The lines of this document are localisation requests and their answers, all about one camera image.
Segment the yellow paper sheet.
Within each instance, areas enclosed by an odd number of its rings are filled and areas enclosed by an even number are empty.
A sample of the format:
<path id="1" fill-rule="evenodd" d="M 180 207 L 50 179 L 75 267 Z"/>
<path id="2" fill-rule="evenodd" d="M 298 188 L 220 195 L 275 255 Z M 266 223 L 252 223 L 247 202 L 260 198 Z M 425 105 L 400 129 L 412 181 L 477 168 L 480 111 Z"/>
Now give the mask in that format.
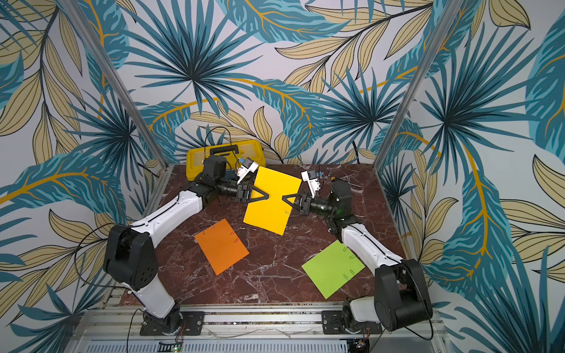
<path id="1" fill-rule="evenodd" d="M 260 167 L 254 186 L 267 193 L 267 200 L 251 202 L 247 205 L 244 223 L 283 235 L 292 207 L 282 200 L 283 196 L 296 194 L 301 179 L 273 169 Z"/>

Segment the lime green paper sheet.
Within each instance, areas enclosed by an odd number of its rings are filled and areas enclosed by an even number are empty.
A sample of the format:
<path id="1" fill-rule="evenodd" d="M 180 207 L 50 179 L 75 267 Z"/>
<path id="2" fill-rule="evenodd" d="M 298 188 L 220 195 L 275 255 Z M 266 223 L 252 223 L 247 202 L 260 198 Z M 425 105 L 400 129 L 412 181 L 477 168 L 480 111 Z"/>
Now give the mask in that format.
<path id="1" fill-rule="evenodd" d="M 325 299 L 329 299 L 365 265 L 340 241 L 334 241 L 302 266 Z"/>

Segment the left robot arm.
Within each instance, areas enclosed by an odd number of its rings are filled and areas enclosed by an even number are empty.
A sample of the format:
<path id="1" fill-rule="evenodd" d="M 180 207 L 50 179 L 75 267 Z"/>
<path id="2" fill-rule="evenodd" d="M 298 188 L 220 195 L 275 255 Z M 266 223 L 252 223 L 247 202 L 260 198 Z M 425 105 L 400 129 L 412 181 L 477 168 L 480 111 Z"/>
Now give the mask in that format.
<path id="1" fill-rule="evenodd" d="M 214 155 L 204 160 L 203 171 L 172 201 L 129 226 L 117 224 L 110 230 L 103 270 L 135 295 L 144 306 L 144 321 L 163 335 L 176 335 L 183 327 L 179 304 L 158 277 L 156 249 L 181 223 L 204 210 L 217 196 L 234 197 L 251 203 L 257 190 L 247 176 L 259 164 L 247 158 L 232 177 L 227 159 Z"/>

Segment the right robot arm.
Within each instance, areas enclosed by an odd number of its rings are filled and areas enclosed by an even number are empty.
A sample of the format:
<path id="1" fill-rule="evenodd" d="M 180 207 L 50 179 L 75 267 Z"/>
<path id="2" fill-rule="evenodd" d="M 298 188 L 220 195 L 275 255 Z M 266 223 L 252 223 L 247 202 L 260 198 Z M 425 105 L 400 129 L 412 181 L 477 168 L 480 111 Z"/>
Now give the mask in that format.
<path id="1" fill-rule="evenodd" d="M 405 260 L 386 248 L 353 213 L 349 183 L 336 179 L 325 199 L 307 194 L 288 194 L 282 201 L 303 216 L 322 216 L 331 234 L 372 271 L 375 293 L 344 302 L 340 332 L 356 333 L 379 325 L 389 332 L 431 322 L 433 306 L 421 264 Z"/>

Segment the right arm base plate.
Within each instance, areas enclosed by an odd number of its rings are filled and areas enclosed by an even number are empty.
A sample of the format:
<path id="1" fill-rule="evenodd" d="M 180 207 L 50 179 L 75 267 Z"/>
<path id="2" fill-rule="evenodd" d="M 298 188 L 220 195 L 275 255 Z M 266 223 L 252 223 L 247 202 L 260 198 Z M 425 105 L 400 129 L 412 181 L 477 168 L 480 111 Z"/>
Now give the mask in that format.
<path id="1" fill-rule="evenodd" d="M 322 329 L 325 335 L 380 334 L 383 328 L 376 322 L 358 322 L 343 310 L 322 311 Z"/>

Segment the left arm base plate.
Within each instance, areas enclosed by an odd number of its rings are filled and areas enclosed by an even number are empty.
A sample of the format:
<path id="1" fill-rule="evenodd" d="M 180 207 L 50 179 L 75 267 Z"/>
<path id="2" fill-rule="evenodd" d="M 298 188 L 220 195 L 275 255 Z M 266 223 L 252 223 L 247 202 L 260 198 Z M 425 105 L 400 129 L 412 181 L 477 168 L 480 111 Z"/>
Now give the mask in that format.
<path id="1" fill-rule="evenodd" d="M 205 313 L 201 311 L 171 312 L 159 319 L 144 313 L 141 336 L 198 336 L 201 334 Z"/>

